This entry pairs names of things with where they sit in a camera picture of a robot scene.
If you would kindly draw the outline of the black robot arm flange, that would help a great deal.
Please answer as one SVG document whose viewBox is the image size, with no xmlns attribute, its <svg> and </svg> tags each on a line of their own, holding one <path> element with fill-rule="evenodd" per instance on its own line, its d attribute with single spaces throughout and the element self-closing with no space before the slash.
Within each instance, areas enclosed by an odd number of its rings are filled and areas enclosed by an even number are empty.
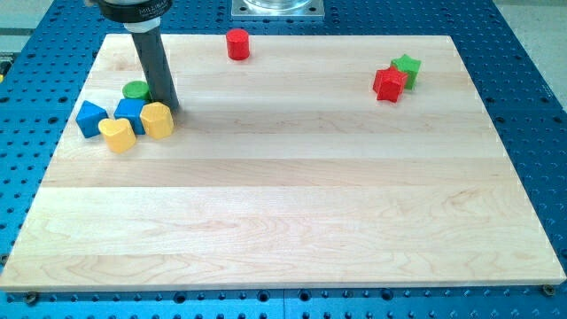
<svg viewBox="0 0 567 319">
<path fill-rule="evenodd" d="M 96 5 L 101 14 L 121 23 L 130 33 L 146 33 L 160 26 L 161 17 L 172 7 L 173 0 L 84 0 Z"/>
</svg>

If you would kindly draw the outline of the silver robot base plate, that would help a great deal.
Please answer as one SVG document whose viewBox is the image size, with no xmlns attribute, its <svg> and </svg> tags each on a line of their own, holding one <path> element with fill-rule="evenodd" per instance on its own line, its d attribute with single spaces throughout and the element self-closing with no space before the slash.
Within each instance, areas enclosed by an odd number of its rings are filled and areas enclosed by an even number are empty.
<svg viewBox="0 0 567 319">
<path fill-rule="evenodd" d="M 232 0 L 231 16 L 254 18 L 323 18 L 323 0 Z"/>
</svg>

